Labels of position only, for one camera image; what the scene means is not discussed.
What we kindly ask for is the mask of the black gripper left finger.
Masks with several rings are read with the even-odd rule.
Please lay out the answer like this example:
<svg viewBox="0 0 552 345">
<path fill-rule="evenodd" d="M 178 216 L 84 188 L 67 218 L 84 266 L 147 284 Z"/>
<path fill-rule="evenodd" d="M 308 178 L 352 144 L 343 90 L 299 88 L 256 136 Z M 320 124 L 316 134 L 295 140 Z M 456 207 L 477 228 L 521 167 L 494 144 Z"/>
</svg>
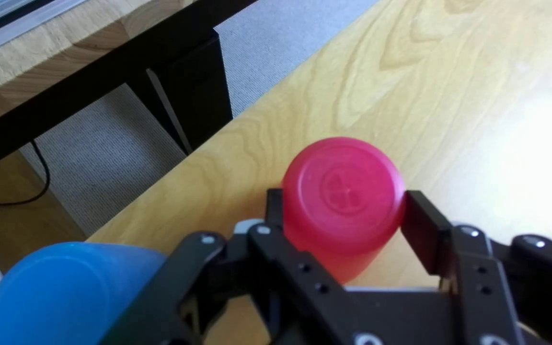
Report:
<svg viewBox="0 0 552 345">
<path fill-rule="evenodd" d="M 364 312 L 306 251 L 283 236 L 283 197 L 266 192 L 264 218 L 247 232 L 251 297 L 272 345 L 379 345 Z"/>
</svg>

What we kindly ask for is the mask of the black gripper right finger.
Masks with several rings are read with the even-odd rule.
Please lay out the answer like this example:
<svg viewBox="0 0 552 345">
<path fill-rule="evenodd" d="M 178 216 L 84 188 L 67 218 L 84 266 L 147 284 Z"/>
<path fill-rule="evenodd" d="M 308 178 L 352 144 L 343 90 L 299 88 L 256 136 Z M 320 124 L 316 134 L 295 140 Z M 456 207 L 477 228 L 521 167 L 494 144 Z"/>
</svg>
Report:
<svg viewBox="0 0 552 345">
<path fill-rule="evenodd" d="M 454 226 L 421 192 L 404 193 L 402 234 L 439 289 L 452 301 L 456 341 L 523 345 L 502 264 L 483 230 Z"/>
</svg>

